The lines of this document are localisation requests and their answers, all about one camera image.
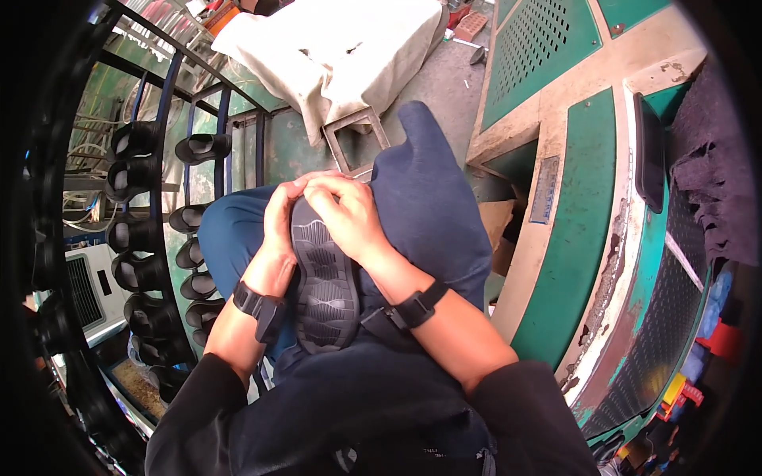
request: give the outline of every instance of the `blue cloth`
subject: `blue cloth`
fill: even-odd
[[[425,104],[403,105],[399,119],[407,140],[378,154],[370,182],[383,231],[411,263],[483,310],[492,249],[471,187]],[[262,245],[264,208],[274,190],[259,187],[223,196],[203,214],[201,253],[226,299]],[[363,308],[383,304],[368,274],[360,270],[359,277]],[[295,345],[291,318],[266,355],[275,362]]]

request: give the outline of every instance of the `jacket sleeve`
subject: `jacket sleeve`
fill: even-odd
[[[241,379],[205,355],[159,421],[146,453],[147,476],[229,476],[229,427],[246,405]]]
[[[600,474],[547,364],[522,361],[494,371],[471,405],[497,440],[498,474]]]

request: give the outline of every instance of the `air conditioner unit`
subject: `air conditioner unit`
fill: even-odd
[[[120,288],[111,273],[116,256],[107,244],[66,252],[72,300],[90,347],[127,326],[124,303],[131,293]]]

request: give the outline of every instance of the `metal plate label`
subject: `metal plate label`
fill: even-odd
[[[555,198],[555,181],[558,174],[559,157],[557,155],[544,158],[540,162],[529,223],[547,225],[550,221],[550,211],[553,208],[553,199]]]

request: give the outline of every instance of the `shoe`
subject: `shoe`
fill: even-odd
[[[309,353],[343,349],[357,333],[360,300],[352,260],[302,196],[291,212],[291,244],[299,264],[297,336]]]
[[[190,337],[193,339],[193,342],[197,343],[198,345],[202,347],[207,346],[207,339],[209,339],[209,334],[204,332],[203,329],[196,329],[193,331]]]
[[[132,344],[140,360],[147,366],[171,367],[185,361],[186,349],[180,339],[185,339],[185,335],[171,339],[152,339],[133,334]]]
[[[136,219],[120,215],[111,220],[106,229],[106,243],[117,254],[127,251],[148,251],[155,253],[164,249],[164,242],[158,237],[158,227],[152,219]]]
[[[152,366],[148,370],[148,380],[158,389],[158,398],[164,407],[172,403],[189,375],[173,367]]]
[[[177,256],[174,257],[175,263],[178,267],[184,270],[192,270],[198,268],[203,264],[203,256],[201,256],[201,246],[198,244],[198,237],[194,236],[185,244],[180,246]]]
[[[124,318],[138,337],[171,337],[176,335],[177,315],[173,305],[143,293],[130,296],[124,303]]]
[[[201,226],[201,216],[211,203],[181,206],[169,215],[169,226],[176,232],[192,235]]]
[[[156,254],[138,258],[132,253],[125,253],[111,261],[111,273],[119,287],[127,291],[159,291],[165,284],[163,266]]]
[[[189,326],[201,329],[203,323],[216,319],[225,307],[225,299],[219,298],[212,301],[194,301],[185,312],[185,322]]]
[[[117,129],[106,151],[106,160],[116,162],[156,150],[160,124],[157,121],[133,121]]]
[[[202,347],[207,346],[207,339],[212,334],[212,327],[214,327],[214,321],[217,320],[217,317],[211,318],[208,321],[204,321],[201,323],[201,329],[196,329],[193,331],[193,342],[197,343],[198,345]]]
[[[106,196],[116,203],[127,203],[139,193],[151,190],[162,163],[153,156],[131,158],[111,165],[106,175]]]
[[[180,294],[190,301],[208,299],[217,290],[209,271],[191,274],[180,285]]]
[[[233,139],[229,134],[193,134],[174,147],[174,154],[188,165],[199,165],[230,154]]]

